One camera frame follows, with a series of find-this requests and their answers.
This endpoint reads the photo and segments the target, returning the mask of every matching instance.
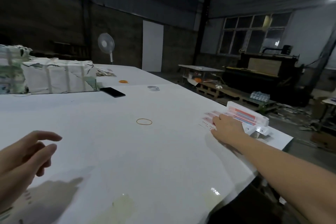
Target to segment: roll of tape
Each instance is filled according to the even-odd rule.
[[[157,86],[148,86],[147,88],[149,88],[150,91],[159,91],[160,88]]]

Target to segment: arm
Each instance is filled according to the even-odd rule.
[[[222,114],[213,121],[213,136],[240,151],[310,222],[336,222],[336,175],[249,137],[231,117]]]

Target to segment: white door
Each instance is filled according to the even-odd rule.
[[[143,21],[142,69],[161,72],[163,47],[163,25]]]

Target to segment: rubber band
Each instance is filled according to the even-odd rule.
[[[138,120],[148,120],[148,121],[150,121],[150,124],[139,123]],[[151,124],[153,123],[151,120],[149,120],[149,119],[145,119],[145,118],[137,119],[136,122],[137,122],[137,124],[139,124],[139,125],[151,125]]]

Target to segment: orange object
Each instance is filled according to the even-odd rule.
[[[202,82],[201,78],[195,78],[194,80],[195,80],[195,82],[198,82],[198,83]]]

